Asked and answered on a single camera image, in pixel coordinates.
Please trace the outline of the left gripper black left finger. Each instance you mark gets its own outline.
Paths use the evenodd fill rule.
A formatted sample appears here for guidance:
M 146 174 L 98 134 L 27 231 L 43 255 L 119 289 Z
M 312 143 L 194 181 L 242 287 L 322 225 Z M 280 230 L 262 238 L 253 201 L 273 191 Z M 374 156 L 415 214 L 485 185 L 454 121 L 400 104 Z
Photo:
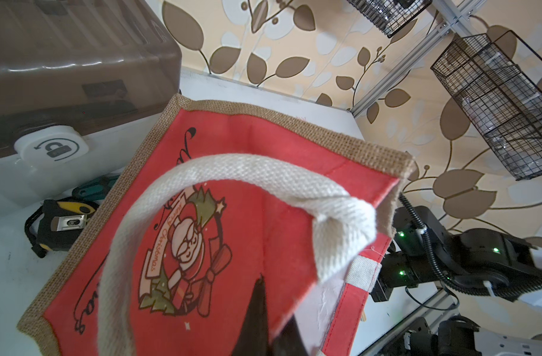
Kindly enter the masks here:
M 232 355 L 262 356 L 269 349 L 267 299 L 263 277 L 256 280 Z

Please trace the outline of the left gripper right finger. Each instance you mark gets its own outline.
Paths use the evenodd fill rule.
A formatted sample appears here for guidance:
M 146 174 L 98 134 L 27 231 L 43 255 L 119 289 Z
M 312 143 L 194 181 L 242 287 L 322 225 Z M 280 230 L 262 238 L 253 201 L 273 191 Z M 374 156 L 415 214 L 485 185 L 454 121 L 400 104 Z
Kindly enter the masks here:
M 295 316 L 290 318 L 281 333 L 271 343 L 270 354 L 272 356 L 308 356 Z

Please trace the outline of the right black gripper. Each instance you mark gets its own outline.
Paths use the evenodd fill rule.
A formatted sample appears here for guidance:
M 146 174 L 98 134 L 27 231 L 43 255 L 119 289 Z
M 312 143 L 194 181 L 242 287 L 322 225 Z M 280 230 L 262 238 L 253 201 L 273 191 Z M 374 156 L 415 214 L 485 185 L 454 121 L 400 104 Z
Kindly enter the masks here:
M 427 228 L 441 270 L 446 276 L 452 276 L 450 264 L 453 262 L 453 235 L 428 207 L 416 206 L 414 210 Z M 376 303 L 389 301 L 392 292 L 398 287 L 416 288 L 422 283 L 438 280 L 428 262 L 422 237 L 416 232 L 415 221 L 404 206 L 395 210 L 393 227 L 396 233 L 382 260 L 382 270 L 370 294 Z

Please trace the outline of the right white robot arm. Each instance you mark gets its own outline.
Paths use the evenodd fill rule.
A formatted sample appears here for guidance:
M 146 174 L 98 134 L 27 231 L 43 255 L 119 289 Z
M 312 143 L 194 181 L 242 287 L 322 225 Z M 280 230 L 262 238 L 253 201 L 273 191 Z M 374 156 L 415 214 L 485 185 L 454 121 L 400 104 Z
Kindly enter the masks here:
M 523 239 L 487 228 L 453 234 L 426 208 L 414 207 L 401 194 L 394 215 L 398 251 L 389 252 L 373 289 L 376 302 L 388 301 L 394 289 L 406 295 L 422 283 L 437 282 L 454 299 L 448 307 L 417 302 L 445 314 L 460 306 L 460 295 L 496 297 L 514 302 L 542 291 L 542 270 L 533 262 L 533 246 Z M 372 355 L 542 355 L 542 341 L 490 331 L 455 314 L 431 332 L 418 317 L 401 322 L 368 350 Z

